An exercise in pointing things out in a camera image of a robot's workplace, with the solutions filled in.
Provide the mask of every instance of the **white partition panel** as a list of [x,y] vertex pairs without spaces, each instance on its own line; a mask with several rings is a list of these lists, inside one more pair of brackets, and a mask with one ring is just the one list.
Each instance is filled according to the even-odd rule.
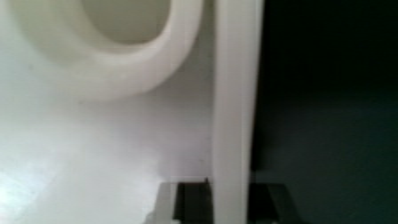
[[215,224],[247,220],[247,185],[263,0],[217,1]]

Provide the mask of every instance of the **floor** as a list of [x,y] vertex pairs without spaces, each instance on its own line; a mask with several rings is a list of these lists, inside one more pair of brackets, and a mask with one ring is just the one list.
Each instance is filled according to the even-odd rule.
[[211,173],[211,23],[162,87],[69,98],[0,52],[0,223],[151,224],[165,183]]

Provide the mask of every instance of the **white porcelain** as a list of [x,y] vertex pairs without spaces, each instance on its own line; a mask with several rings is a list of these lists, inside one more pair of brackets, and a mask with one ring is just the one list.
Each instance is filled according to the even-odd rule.
[[170,77],[192,49],[201,14],[202,0],[170,0],[160,36],[122,45],[94,28],[82,0],[5,0],[0,45],[69,93],[114,99],[151,90]]

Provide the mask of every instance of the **dark wall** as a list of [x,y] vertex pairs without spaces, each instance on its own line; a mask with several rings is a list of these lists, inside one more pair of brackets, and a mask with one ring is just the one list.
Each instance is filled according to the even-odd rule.
[[398,1],[268,0],[252,163],[311,224],[398,223]]

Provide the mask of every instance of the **white floor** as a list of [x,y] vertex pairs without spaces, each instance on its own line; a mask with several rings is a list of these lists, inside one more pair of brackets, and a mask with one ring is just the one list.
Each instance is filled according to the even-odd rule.
[[160,184],[209,176],[204,24],[176,76],[112,103],[62,96],[0,51],[0,224],[149,224]]

